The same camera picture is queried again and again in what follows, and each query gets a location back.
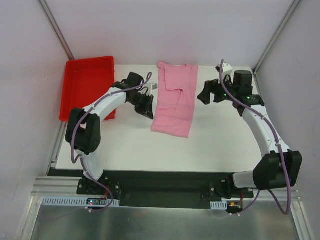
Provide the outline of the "pink t shirt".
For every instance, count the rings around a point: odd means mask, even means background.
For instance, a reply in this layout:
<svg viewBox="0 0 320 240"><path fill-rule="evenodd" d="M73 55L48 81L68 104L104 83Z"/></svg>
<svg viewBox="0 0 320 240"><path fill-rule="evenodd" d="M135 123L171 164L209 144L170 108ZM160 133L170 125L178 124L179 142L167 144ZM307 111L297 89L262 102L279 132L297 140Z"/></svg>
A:
<svg viewBox="0 0 320 240"><path fill-rule="evenodd" d="M158 62L158 96L153 132L188 138L195 112L199 67Z"/></svg>

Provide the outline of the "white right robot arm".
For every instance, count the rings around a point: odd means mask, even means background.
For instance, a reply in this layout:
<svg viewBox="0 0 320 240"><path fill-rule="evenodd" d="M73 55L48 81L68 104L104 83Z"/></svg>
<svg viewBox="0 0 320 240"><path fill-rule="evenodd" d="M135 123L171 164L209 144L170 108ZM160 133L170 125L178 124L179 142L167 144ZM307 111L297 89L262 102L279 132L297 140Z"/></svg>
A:
<svg viewBox="0 0 320 240"><path fill-rule="evenodd" d="M214 187L214 192L226 199L237 197L244 189L273 190L296 185L303 157L281 140L268 117L262 97L253 93L253 76L248 70L224 71L223 82L207 80L197 98L205 105L231 101L250 127L262 159L251 171L227 175Z"/></svg>

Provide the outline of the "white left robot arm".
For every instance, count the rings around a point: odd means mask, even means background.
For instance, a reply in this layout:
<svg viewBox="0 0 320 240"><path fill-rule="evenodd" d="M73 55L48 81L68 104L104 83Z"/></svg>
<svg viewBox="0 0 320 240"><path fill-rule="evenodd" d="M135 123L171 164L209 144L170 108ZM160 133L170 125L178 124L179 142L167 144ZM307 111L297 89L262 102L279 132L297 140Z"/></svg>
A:
<svg viewBox="0 0 320 240"><path fill-rule="evenodd" d="M80 162L83 177L78 186L81 192L92 194L111 192L103 179L104 170L99 158L98 149L101 144L101 125L105 118L125 103L134 106L137 114L148 119L154 118L152 91L157 84L150 81L152 73L146 78L130 72L128 77L117 81L95 102L84 108L75 107L71 110L65 140L69 143L70 157L73 164Z"/></svg>

